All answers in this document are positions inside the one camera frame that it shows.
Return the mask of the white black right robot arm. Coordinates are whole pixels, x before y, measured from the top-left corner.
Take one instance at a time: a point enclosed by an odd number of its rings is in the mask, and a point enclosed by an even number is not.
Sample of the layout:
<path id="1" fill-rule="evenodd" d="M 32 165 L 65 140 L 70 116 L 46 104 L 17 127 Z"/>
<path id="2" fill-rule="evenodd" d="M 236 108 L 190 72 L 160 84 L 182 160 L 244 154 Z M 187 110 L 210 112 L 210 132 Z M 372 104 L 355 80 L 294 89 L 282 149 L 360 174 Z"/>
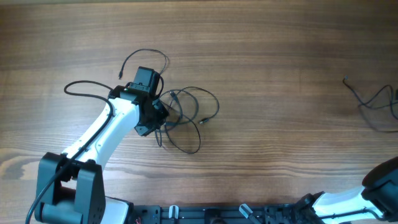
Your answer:
<path id="1" fill-rule="evenodd" d="M 362 186 L 340 193 L 307 194 L 293 207 L 292 223 L 397 221 L 397 158 L 376 166 Z"/>

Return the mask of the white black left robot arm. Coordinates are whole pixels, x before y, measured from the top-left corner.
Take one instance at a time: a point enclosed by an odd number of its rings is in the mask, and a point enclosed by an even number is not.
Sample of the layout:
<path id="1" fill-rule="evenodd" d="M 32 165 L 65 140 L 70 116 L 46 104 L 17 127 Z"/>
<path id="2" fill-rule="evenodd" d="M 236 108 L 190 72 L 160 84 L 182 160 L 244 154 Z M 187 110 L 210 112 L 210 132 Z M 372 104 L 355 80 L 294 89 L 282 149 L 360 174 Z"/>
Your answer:
<path id="1" fill-rule="evenodd" d="M 161 74 L 139 67 L 132 82 L 109 90 L 106 106 L 86 132 L 61 154 L 39 161 L 36 196 L 25 221 L 41 223 L 138 223 L 134 205 L 107 197 L 103 170 L 132 129 L 147 136 L 168 116 L 160 102 Z"/>

